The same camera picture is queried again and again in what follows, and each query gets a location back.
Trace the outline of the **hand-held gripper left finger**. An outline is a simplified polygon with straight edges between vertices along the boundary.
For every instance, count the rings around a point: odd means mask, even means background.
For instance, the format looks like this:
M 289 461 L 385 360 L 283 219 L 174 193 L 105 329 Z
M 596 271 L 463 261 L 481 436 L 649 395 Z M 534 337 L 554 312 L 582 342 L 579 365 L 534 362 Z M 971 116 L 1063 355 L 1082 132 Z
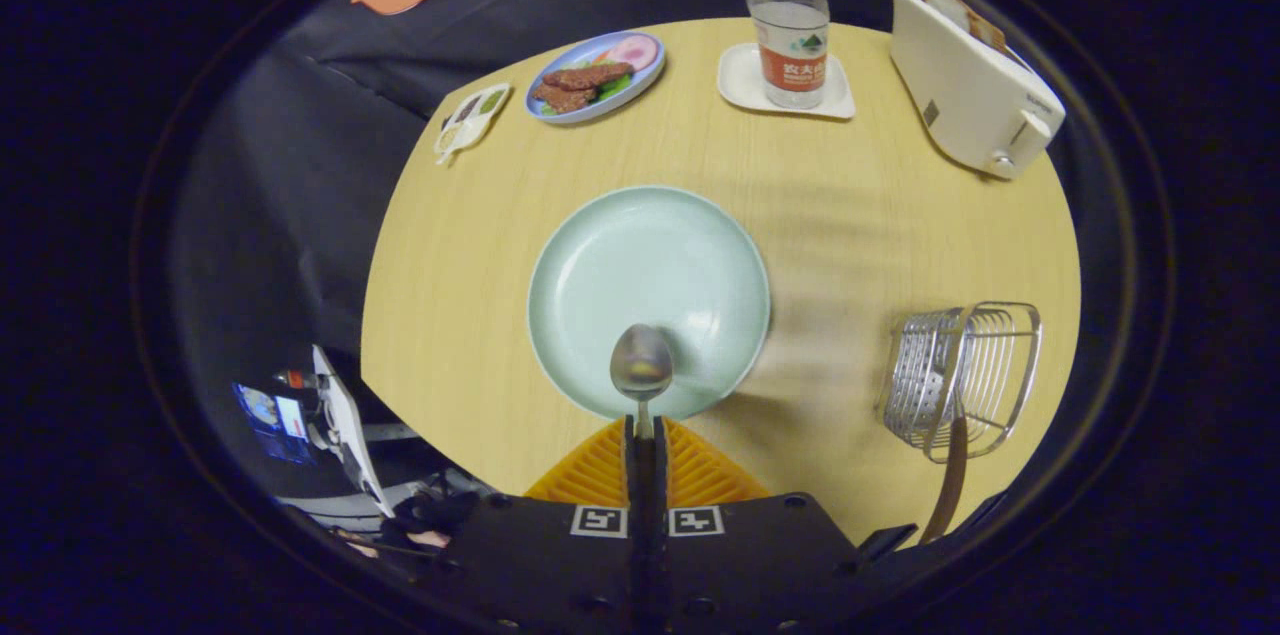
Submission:
M 489 634 L 630 634 L 631 422 L 604 426 L 550 471 L 556 485 L 603 492 L 479 499 L 431 565 L 430 597 Z

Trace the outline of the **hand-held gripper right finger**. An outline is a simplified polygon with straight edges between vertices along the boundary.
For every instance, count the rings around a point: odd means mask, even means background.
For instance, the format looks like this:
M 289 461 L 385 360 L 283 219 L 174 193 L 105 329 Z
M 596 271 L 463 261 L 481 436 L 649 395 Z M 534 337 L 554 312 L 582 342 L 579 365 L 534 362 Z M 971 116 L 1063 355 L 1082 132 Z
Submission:
M 852 617 L 867 561 L 809 493 L 751 498 L 746 474 L 663 419 L 663 634 L 817 634 Z

